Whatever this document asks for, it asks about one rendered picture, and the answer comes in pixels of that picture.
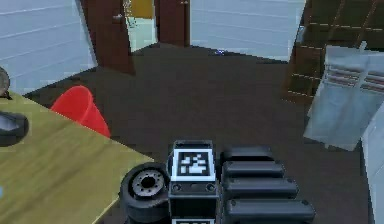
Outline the grey round object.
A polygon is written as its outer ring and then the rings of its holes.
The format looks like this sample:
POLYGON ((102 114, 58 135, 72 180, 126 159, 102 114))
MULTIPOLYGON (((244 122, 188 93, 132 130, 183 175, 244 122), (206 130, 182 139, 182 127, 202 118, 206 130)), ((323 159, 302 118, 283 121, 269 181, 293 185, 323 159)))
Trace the grey round object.
POLYGON ((8 73, 0 67, 0 98, 10 99, 9 89, 10 78, 8 73))

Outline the dark brown shelf unit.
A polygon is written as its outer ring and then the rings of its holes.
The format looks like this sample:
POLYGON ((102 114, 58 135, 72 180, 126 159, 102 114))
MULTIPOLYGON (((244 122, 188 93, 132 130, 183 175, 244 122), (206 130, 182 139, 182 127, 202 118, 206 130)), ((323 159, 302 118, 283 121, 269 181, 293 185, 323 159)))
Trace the dark brown shelf unit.
POLYGON ((323 73, 328 45, 384 52, 384 0, 307 0, 282 98, 311 103, 323 73))

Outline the light wooden table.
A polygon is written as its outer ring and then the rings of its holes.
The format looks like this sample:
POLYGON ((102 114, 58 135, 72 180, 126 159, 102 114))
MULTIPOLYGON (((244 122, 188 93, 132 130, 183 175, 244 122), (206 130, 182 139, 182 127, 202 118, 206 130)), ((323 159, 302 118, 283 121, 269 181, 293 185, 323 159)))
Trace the light wooden table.
POLYGON ((0 224, 96 224, 150 160, 16 93, 0 110, 29 120, 20 143, 0 148, 0 224))

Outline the dark brown room door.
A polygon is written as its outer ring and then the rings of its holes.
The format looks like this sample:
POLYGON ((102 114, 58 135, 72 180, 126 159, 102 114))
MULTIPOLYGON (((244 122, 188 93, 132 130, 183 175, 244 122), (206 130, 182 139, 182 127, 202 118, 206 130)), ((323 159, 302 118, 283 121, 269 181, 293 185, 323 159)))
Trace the dark brown room door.
POLYGON ((191 0, 154 0, 158 41, 190 46, 191 0))
POLYGON ((123 0, 80 0, 100 67, 134 75, 135 67, 130 48, 123 0), (113 19, 122 14, 121 21, 113 19))

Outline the pale grey shelf unit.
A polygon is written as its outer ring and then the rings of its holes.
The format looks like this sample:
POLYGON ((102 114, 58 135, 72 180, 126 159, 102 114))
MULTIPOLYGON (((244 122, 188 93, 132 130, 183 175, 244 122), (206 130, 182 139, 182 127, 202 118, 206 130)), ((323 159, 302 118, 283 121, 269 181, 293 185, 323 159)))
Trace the pale grey shelf unit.
POLYGON ((384 52, 328 45, 305 138, 347 151, 384 103, 384 52))

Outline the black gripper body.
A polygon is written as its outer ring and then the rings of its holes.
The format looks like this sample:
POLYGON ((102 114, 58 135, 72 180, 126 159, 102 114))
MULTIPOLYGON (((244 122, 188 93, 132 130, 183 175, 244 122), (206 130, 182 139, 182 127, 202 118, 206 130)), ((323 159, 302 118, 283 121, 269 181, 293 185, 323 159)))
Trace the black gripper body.
POLYGON ((127 220, 124 224, 170 224, 166 166, 146 162, 131 169, 120 185, 119 199, 127 220))

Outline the black bowl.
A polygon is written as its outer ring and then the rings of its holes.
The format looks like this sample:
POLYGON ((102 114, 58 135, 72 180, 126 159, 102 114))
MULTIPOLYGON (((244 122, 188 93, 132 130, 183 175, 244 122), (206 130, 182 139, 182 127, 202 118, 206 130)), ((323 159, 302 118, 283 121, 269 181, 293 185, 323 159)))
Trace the black bowl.
POLYGON ((0 111, 0 147, 19 143, 29 131, 29 121, 20 113, 0 111))

